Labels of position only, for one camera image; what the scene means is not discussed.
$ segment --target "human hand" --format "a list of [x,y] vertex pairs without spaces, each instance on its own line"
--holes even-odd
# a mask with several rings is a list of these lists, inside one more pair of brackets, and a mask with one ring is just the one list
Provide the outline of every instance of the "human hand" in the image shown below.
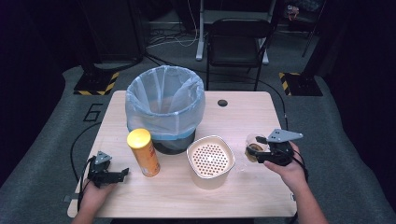
[[79,212],[95,215],[96,212],[102,207],[108,194],[117,186],[117,184],[109,184],[97,188],[91,181],[84,180],[84,196],[81,201]]
[[[299,148],[292,142],[290,142],[291,147],[296,152],[300,153]],[[299,154],[294,153],[294,157],[298,161],[302,161]],[[282,177],[283,182],[289,187],[289,189],[295,193],[297,190],[301,188],[307,187],[307,183],[305,181],[305,174],[304,170],[300,164],[298,164],[295,160],[293,160],[287,166],[279,166],[270,161],[265,161],[264,165],[274,171],[275,173],[279,174]]]

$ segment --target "orange can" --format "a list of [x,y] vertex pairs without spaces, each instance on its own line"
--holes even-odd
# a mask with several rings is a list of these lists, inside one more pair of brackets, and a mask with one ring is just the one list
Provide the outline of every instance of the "orange can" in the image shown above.
[[151,142],[151,134],[146,129],[135,129],[128,134],[128,146],[145,176],[155,176],[160,172],[157,154]]

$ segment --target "plastic bag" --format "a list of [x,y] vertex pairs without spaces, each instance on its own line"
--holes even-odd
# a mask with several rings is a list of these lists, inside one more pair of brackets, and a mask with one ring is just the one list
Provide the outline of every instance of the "plastic bag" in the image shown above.
[[189,69],[163,65],[137,77],[126,92],[125,111],[129,132],[136,128],[150,131],[153,142],[172,142],[194,134],[205,111],[204,83]]

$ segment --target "strainer basket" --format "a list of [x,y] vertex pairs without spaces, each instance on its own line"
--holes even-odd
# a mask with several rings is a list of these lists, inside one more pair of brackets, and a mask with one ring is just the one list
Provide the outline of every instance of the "strainer basket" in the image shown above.
[[201,189],[220,187],[235,165],[235,156],[219,136],[211,135],[187,148],[192,181]]

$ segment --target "yellow black tape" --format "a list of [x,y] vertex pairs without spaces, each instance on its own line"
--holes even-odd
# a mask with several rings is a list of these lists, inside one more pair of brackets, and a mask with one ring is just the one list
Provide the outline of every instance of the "yellow black tape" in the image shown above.
[[111,90],[114,88],[114,85],[116,84],[117,77],[119,77],[120,73],[115,73],[111,77],[110,81],[108,82],[108,85],[105,90],[102,91],[74,91],[74,94],[78,95],[108,95]]
[[300,74],[299,73],[279,73],[280,81],[282,82],[282,87],[283,87],[283,90],[285,91],[285,94],[291,95],[289,83],[286,80],[286,74],[295,75],[295,76],[299,76]]

